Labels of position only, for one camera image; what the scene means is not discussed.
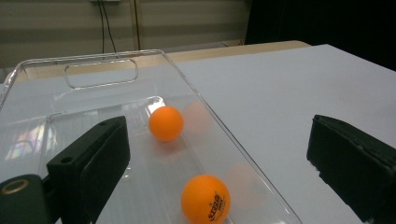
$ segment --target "tray handle cutout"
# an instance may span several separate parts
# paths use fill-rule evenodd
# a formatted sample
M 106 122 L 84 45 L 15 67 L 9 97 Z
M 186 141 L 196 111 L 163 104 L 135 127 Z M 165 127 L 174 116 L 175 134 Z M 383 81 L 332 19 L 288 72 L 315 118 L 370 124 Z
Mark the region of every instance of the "tray handle cutout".
M 70 63 L 64 68 L 66 84 L 74 90 L 133 82 L 137 77 L 137 63 L 133 59 Z

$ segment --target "orange ping pong ball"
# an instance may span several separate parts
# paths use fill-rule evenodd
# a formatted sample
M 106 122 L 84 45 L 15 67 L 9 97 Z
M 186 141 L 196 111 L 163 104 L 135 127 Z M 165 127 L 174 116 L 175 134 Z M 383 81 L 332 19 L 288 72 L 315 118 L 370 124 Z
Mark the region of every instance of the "orange ping pong ball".
M 183 117 L 180 112 L 169 105 L 162 106 L 151 114 L 148 127 L 152 135 L 161 141 L 172 141 L 183 130 Z
M 213 175 L 194 177 L 181 193 L 181 210 L 191 224 L 220 224 L 228 216 L 230 207 L 230 192 Z

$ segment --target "white tabletop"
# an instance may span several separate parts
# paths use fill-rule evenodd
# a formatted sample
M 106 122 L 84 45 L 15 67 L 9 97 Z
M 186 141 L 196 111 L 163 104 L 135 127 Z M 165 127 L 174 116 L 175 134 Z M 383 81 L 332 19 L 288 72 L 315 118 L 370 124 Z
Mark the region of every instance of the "white tabletop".
M 177 66 L 303 223 L 361 223 L 306 159 L 312 118 L 396 147 L 396 72 L 327 45 Z

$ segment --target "electrical cable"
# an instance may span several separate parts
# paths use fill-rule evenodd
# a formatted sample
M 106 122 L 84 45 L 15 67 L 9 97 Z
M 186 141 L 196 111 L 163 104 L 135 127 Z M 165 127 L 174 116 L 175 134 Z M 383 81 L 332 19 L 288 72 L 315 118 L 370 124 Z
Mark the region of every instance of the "electrical cable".
M 245 38 L 239 40 L 238 46 L 245 45 Z
M 111 44 L 113 45 L 114 52 L 117 53 L 116 45 L 114 44 L 113 36 L 111 34 L 110 24 L 108 22 L 108 17 L 107 17 L 107 13 L 106 13 L 105 4 L 104 4 L 103 0 L 100 0 L 100 3 L 102 4 L 102 9 L 103 9 L 103 11 L 105 13 L 106 22 L 107 22 L 107 30 L 108 30 L 108 35 L 110 36 Z
M 102 20 L 102 53 L 105 53 L 105 25 L 103 23 L 103 13 L 102 8 L 100 7 L 100 1 L 102 0 L 97 0 L 97 4 L 99 6 L 100 18 Z

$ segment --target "transparent plastic container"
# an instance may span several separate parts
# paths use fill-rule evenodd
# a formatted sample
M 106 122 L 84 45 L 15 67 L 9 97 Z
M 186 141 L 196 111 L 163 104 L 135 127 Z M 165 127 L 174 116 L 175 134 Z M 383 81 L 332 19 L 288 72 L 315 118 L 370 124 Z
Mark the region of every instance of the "transparent plastic container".
M 225 223 L 301 223 L 159 50 L 26 61 L 6 80 L 0 100 L 0 182 L 45 177 L 47 162 L 92 126 L 126 117 L 131 160 L 97 223 L 188 223 L 180 194 L 199 174 L 227 185 L 232 207 Z M 162 105 L 177 108 L 185 120 L 171 142 L 154 139 L 148 128 Z

